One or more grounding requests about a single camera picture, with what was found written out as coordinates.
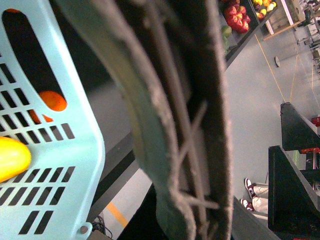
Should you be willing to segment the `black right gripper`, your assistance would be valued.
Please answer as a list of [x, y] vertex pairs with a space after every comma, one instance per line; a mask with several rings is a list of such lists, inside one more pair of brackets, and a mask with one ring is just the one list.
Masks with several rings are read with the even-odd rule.
[[320, 236], [318, 169], [299, 170], [288, 151], [319, 148], [317, 128], [290, 103], [280, 106], [282, 145], [268, 149], [268, 228], [279, 238]]

